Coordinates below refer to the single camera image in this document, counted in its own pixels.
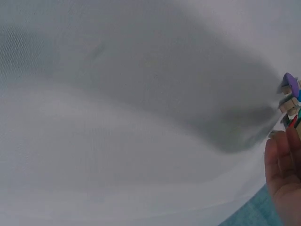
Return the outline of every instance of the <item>purple toy piece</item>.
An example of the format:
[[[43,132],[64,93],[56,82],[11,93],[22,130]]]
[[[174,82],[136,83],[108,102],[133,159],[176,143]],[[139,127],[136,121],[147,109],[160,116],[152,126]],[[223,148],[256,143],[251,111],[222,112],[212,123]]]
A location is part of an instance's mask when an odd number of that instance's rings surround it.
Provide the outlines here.
[[[297,80],[290,73],[285,73],[283,79],[285,80],[285,83],[290,86],[293,96],[298,98],[299,86]]]

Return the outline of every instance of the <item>red piece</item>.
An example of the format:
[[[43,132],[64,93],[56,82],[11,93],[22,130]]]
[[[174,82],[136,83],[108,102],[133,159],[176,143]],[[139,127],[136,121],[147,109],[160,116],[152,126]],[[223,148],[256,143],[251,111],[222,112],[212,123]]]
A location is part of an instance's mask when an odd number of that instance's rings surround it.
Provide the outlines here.
[[[290,124],[288,124],[288,127],[293,127],[295,125],[295,123],[297,122],[298,119],[298,115],[296,115],[293,120],[290,122]]]

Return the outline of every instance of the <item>finger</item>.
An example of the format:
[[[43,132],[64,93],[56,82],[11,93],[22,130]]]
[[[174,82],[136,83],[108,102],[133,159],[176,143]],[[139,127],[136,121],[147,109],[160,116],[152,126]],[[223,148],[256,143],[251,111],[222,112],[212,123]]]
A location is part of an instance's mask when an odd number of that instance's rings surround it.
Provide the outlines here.
[[[280,131],[275,135],[277,144],[278,166],[283,178],[295,175],[295,167],[290,153],[290,146],[284,131]]]
[[[265,178],[271,196],[285,184],[278,166],[277,144],[274,139],[267,141],[264,152]]]
[[[295,128],[286,130],[288,144],[294,161],[297,176],[301,178],[301,141]]]

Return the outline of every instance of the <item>blue floor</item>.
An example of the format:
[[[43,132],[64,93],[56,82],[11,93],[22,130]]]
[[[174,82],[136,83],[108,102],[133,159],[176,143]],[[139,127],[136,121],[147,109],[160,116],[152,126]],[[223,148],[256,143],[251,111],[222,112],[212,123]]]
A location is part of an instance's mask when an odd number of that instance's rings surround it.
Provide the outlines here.
[[[250,201],[219,226],[283,226],[264,186]]]

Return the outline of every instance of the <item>white sheet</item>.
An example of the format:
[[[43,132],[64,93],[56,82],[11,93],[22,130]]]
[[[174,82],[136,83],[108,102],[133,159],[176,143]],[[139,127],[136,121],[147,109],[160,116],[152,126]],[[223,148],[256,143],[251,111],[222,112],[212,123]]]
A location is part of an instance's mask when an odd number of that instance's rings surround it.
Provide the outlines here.
[[[264,184],[280,78],[299,73],[292,7],[255,2],[2,1],[2,221],[217,225],[238,209]]]

